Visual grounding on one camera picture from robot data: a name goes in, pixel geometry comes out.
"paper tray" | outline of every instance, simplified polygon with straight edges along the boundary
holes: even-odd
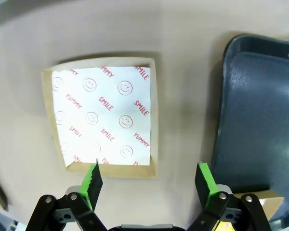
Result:
[[[100,171],[104,177],[118,178],[150,178],[156,176],[158,167],[158,99],[157,99],[157,82],[155,62],[151,58],[139,57],[107,57],[86,59],[80,61],[59,64],[41,73],[44,101],[47,114],[50,120],[51,130],[55,147],[64,164],[59,142],[55,114],[53,111],[53,91],[52,91],[52,72],[64,71],[71,69],[83,69],[102,66],[147,66],[150,68],[151,78],[151,148],[150,148],[150,165],[149,166],[128,166],[128,165],[100,165]],[[90,164],[74,162],[68,167],[67,171],[86,173]]]

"beige table surface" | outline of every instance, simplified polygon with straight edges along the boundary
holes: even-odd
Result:
[[[22,222],[43,194],[83,176],[55,153],[40,71],[103,55],[156,59],[160,168],[154,180],[104,179],[96,213],[121,223],[187,227],[196,163],[213,149],[220,60],[249,32],[289,40],[289,0],[8,0],[0,6],[0,183]]]

